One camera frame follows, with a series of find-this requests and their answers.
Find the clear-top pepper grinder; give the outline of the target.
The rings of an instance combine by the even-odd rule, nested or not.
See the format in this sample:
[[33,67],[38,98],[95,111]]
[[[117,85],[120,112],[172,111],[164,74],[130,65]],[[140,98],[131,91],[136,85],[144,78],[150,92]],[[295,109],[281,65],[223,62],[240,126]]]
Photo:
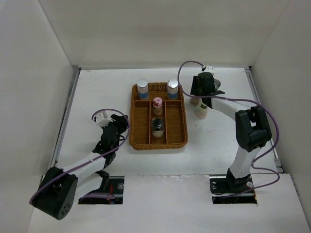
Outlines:
[[214,79],[215,90],[218,90],[221,86],[221,82],[217,79]]

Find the black-capped glass spice bottle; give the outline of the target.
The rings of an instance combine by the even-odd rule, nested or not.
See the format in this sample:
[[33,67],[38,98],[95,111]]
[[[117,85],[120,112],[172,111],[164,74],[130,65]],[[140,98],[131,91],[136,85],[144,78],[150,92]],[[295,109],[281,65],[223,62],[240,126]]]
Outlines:
[[199,106],[201,102],[202,102],[202,99],[198,97],[193,97],[190,99],[190,104],[193,106]]

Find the yellow-capped white bottle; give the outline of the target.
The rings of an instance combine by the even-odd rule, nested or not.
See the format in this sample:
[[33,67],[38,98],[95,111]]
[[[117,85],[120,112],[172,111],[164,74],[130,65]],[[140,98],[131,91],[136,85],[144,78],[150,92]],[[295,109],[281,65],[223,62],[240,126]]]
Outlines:
[[195,115],[199,119],[204,119],[207,116],[208,106],[201,102],[195,110]]

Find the dark-lid glass spice jar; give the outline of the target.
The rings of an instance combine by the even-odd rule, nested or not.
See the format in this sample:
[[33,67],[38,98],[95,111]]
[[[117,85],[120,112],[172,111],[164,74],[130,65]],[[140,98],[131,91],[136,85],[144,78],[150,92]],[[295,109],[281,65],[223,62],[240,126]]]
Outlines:
[[155,117],[151,121],[151,132],[155,138],[161,138],[164,134],[164,121],[161,118]]

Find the pink-capped spice bottle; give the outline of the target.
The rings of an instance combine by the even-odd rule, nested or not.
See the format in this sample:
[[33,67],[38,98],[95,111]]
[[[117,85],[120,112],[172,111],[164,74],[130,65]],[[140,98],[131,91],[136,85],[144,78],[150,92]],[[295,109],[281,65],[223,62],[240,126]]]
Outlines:
[[163,114],[163,100],[160,97],[153,99],[153,114],[155,116],[161,116]]

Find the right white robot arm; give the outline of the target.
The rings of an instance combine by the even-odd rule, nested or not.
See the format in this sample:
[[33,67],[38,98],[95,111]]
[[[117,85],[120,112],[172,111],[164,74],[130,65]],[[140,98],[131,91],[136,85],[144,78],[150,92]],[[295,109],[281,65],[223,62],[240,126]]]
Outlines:
[[270,141],[271,129],[265,110],[256,105],[249,107],[223,97],[224,92],[215,87],[215,79],[209,72],[193,77],[190,94],[201,99],[201,104],[222,112],[235,121],[238,150],[225,178],[211,181],[214,194],[242,192],[250,181],[251,164],[260,149]]

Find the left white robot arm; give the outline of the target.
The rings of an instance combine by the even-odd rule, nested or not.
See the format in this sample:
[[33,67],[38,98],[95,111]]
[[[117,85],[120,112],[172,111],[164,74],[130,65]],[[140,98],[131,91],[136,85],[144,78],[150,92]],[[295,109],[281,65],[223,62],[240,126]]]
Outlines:
[[124,114],[107,117],[104,111],[92,119],[103,133],[94,150],[84,159],[63,168],[51,167],[29,203],[34,208],[62,220],[75,202],[112,200],[121,196],[105,171],[115,159],[116,151],[127,140],[130,122]]

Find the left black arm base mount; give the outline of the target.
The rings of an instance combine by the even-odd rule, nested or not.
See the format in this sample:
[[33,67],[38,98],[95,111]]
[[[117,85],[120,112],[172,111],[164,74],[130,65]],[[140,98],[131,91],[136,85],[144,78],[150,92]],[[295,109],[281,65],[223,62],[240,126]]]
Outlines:
[[118,205],[123,204],[124,176],[110,176],[105,171],[96,172],[96,178],[100,177],[100,186],[90,189],[79,198],[80,205]]

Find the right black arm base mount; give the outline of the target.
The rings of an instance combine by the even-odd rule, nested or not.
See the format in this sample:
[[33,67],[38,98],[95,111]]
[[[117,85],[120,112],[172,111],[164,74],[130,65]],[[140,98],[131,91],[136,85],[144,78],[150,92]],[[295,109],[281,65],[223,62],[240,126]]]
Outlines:
[[213,204],[257,204],[251,175],[235,180],[226,176],[209,178]]

